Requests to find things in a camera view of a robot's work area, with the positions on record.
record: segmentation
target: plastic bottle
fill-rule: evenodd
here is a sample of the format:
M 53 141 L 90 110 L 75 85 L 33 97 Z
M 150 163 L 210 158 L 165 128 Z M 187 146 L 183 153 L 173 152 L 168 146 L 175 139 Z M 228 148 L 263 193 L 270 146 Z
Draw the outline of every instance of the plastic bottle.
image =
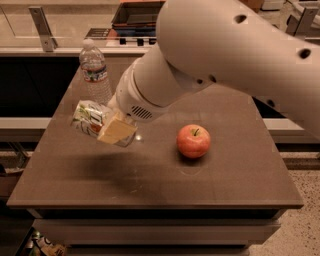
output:
M 83 40 L 79 60 L 90 97 L 106 106 L 112 98 L 112 89 L 103 53 L 94 45 L 92 39 Z

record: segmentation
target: apple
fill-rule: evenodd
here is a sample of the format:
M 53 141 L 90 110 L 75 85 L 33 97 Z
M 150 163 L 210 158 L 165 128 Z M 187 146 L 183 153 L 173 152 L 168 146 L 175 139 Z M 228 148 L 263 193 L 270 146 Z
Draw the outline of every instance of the apple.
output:
M 210 134 L 200 125 L 189 124 L 182 127 L 177 135 L 179 152 L 188 158 L 199 158 L 210 148 Z

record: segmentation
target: brown table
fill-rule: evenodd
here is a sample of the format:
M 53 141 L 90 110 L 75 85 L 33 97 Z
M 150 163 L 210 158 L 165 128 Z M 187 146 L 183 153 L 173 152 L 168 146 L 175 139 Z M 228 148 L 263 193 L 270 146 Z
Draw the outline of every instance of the brown table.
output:
M 109 58 L 109 62 L 116 84 L 132 61 Z M 71 225 L 70 232 L 77 236 L 77 228 L 88 227 L 88 222 L 95 223 L 93 230 L 126 226 L 127 235 L 135 227 L 134 239 L 108 236 L 103 243 L 150 244 L 150 234 L 139 231 L 140 225 L 152 230 L 159 223 L 167 225 L 167 237 L 177 227 L 195 225 L 205 231 L 189 230 L 196 237 L 188 240 L 183 237 L 188 231 L 180 230 L 182 238 L 176 236 L 172 243 L 246 247 L 267 239 L 286 209 L 303 206 L 251 97 L 218 85 L 207 88 L 177 102 L 156 121 L 139 124 L 136 139 L 127 148 L 103 144 L 70 126 L 79 99 L 87 98 L 78 72 L 8 201 L 12 208 L 29 209 L 43 217 L 36 220 L 37 228 L 53 235 L 61 225 Z M 175 145 L 177 131 L 189 123 L 204 126 L 212 136 L 210 151 L 196 161 L 183 158 Z M 235 228 L 233 235 L 241 227 L 242 236 L 233 237 L 227 229 L 217 231 L 221 226 Z M 248 226 L 259 231 L 248 231 Z M 210 238 L 211 231 L 206 230 L 210 227 L 221 239 Z M 60 234 L 64 242 L 72 243 L 68 237 Z M 152 238 L 152 244 L 173 241 L 159 237 Z M 93 244 L 102 241 L 87 239 Z

